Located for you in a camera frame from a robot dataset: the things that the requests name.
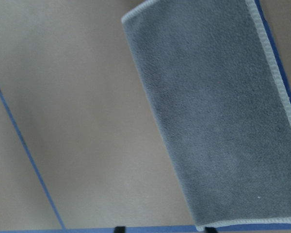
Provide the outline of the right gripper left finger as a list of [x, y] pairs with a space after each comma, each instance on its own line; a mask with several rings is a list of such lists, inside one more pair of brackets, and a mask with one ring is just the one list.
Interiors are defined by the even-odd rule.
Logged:
[[126, 233], [125, 226], [116, 226], [113, 230], [113, 233]]

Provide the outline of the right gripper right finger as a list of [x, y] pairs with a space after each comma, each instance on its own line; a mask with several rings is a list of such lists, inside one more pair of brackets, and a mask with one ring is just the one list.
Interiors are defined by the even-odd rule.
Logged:
[[213, 227], [205, 227], [204, 233], [215, 233], [215, 228]]

